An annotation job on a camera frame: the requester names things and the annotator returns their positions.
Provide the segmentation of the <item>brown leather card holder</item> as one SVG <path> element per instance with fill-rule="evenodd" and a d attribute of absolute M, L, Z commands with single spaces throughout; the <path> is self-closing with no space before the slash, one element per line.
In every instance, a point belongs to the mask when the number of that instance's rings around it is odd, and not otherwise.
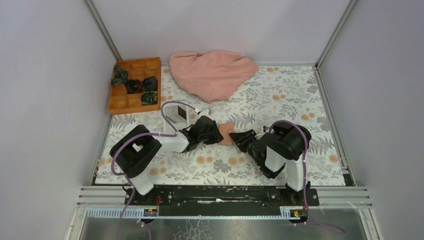
<path fill-rule="evenodd" d="M 234 123 L 220 123 L 218 125 L 218 130 L 223 137 L 223 140 L 221 140 L 218 144 L 227 147 L 232 146 L 234 142 L 230 137 L 230 133 L 233 133 L 235 131 Z"/>

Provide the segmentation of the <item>white translucent card box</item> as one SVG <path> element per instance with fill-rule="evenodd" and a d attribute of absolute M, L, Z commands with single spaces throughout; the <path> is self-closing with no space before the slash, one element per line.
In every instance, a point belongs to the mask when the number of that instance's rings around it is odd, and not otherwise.
<path fill-rule="evenodd" d="M 190 125 L 190 108 L 183 104 L 170 103 L 163 107 L 164 123 L 163 131 L 168 134 L 173 134 L 175 130 L 171 127 L 172 124 L 177 130 L 182 130 Z"/>

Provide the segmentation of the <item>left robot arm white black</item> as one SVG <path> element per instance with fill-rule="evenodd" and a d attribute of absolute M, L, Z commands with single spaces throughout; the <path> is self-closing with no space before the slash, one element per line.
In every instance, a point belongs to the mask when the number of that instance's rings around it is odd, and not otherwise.
<path fill-rule="evenodd" d="M 154 183 L 150 180 L 146 168 L 156 154 L 186 153 L 195 150 L 199 144 L 217 144 L 223 139 L 216 121 L 208 116 L 201 116 L 194 124 L 175 133 L 151 132 L 140 124 L 109 151 L 112 157 L 111 169 L 114 170 L 117 164 L 129 183 L 137 190 L 136 199 L 142 205 L 148 206 L 154 202 L 155 192 Z"/>

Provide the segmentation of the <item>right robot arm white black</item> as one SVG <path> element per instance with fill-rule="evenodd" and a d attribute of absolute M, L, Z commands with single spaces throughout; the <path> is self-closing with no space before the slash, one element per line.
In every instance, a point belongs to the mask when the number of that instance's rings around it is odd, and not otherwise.
<path fill-rule="evenodd" d="M 267 132 L 256 133 L 251 129 L 231 132 L 229 136 L 241 152 L 254 160 L 265 177 L 274 179 L 286 170 L 286 185 L 290 188 L 286 198 L 291 205 L 299 206 L 307 199 L 305 158 L 312 135 L 305 127 L 278 120 Z"/>

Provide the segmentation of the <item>pink cloth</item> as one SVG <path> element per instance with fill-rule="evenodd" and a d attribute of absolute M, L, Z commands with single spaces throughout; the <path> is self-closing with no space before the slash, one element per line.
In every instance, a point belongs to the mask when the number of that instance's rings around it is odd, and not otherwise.
<path fill-rule="evenodd" d="M 259 67 L 248 57 L 230 51 L 177 51 L 169 57 L 169 70 L 183 90 L 213 103 L 228 100 Z"/>

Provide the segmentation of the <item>floral table mat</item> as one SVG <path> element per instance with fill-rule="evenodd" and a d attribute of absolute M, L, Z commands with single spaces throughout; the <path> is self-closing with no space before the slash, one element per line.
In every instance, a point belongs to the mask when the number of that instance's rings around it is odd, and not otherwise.
<path fill-rule="evenodd" d="M 180 88 L 162 68 L 161 101 L 180 101 L 211 109 L 219 124 L 234 123 L 238 132 L 259 132 L 278 120 L 299 124 L 312 135 L 306 156 L 313 186 L 345 184 L 339 153 L 311 66 L 261 66 L 227 100 L 206 103 Z M 265 177 L 252 158 L 236 146 L 199 145 L 187 153 L 157 154 L 146 168 L 155 184 L 164 185 L 284 185 L 286 172 Z"/>

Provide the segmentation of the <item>dark patterned rolled sock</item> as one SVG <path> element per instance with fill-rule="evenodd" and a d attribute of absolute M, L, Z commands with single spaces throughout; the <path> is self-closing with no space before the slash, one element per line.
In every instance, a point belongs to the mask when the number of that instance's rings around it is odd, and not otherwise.
<path fill-rule="evenodd" d="M 146 91 L 143 92 L 140 98 L 143 106 L 156 105 L 158 103 L 158 92 L 157 91 Z"/>

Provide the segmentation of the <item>black rolled sock right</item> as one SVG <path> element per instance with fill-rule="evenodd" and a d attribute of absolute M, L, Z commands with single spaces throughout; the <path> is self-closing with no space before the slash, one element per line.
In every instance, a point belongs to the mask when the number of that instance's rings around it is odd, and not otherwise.
<path fill-rule="evenodd" d="M 145 78 L 141 82 L 141 90 L 143 92 L 156 92 L 158 90 L 158 79 L 155 76 Z"/>

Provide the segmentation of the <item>black rolled sock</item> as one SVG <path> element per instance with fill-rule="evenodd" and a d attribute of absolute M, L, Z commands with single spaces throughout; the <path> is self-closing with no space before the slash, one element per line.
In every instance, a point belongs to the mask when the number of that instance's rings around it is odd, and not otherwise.
<path fill-rule="evenodd" d="M 142 92 L 141 81 L 139 79 L 128 79 L 124 82 L 124 87 L 128 95 Z"/>
<path fill-rule="evenodd" d="M 158 90 L 158 79 L 155 76 L 145 78 L 141 82 L 141 90 L 143 92 L 156 92 Z"/>

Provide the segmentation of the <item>black rolled sock left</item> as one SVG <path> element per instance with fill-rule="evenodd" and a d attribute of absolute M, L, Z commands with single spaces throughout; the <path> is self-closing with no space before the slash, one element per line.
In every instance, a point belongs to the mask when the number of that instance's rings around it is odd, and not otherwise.
<path fill-rule="evenodd" d="M 128 95 L 142 92 L 141 81 L 139 79 L 128 79 L 124 82 L 124 87 Z"/>

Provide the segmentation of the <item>wooden compartment tray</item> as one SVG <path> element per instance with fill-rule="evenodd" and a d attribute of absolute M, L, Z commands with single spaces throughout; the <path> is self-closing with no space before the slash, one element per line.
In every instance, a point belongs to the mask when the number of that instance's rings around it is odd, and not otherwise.
<path fill-rule="evenodd" d="M 123 115 L 158 111 L 161 108 L 161 66 L 158 57 L 117 61 L 108 112 Z"/>

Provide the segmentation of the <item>green patterned rolled sock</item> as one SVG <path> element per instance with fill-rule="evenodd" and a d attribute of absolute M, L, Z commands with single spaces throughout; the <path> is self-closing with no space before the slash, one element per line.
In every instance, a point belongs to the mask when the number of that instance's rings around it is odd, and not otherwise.
<path fill-rule="evenodd" d="M 110 80 L 111 86 L 124 84 L 128 80 L 128 71 L 116 64 L 113 68 L 113 78 Z"/>

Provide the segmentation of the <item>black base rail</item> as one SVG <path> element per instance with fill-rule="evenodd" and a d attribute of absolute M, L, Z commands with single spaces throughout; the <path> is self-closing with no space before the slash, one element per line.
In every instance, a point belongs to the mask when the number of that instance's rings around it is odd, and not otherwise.
<path fill-rule="evenodd" d="M 152 206 L 160 217 L 270 217 L 320 204 L 310 186 L 303 192 L 287 186 L 155 185 L 144 195 L 131 188 L 125 194 L 126 204 Z"/>

